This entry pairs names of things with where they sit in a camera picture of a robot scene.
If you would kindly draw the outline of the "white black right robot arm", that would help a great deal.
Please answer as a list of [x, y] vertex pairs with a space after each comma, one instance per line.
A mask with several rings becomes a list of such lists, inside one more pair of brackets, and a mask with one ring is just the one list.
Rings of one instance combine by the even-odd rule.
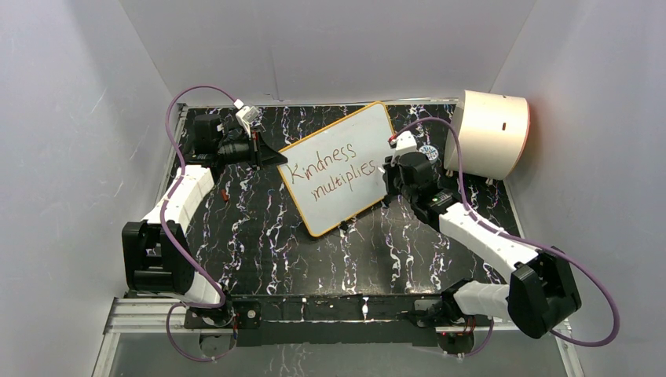
[[465, 208], [460, 194], [437, 182], [424, 154], [387, 157], [382, 179], [388, 196], [401, 196], [418, 220], [473, 251], [505, 280], [483, 284], [462, 279], [453, 284], [429, 310], [437, 320], [461, 325], [477, 315], [502, 318], [538, 339], [582, 306], [566, 260], [485, 228], [481, 218]]

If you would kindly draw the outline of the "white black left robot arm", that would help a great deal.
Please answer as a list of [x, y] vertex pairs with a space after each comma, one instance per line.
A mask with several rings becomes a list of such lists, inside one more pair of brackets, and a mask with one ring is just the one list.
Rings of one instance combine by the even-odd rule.
[[219, 115], [195, 117], [192, 134], [191, 152], [179, 156], [181, 165], [163, 198], [140, 221], [129, 221], [123, 227], [126, 282], [132, 290], [167, 295], [204, 308], [207, 320], [224, 327], [233, 320], [235, 307], [226, 300], [223, 286], [196, 262], [185, 233], [227, 166], [246, 163], [258, 170], [285, 164], [288, 159], [257, 131], [245, 129], [242, 137], [228, 138]]

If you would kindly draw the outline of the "yellow framed whiteboard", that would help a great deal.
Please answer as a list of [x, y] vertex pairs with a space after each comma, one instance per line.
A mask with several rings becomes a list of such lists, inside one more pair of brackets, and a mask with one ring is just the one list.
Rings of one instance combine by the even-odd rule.
[[387, 106], [371, 103], [281, 150], [278, 166], [308, 233], [319, 237], [380, 202], [393, 151]]

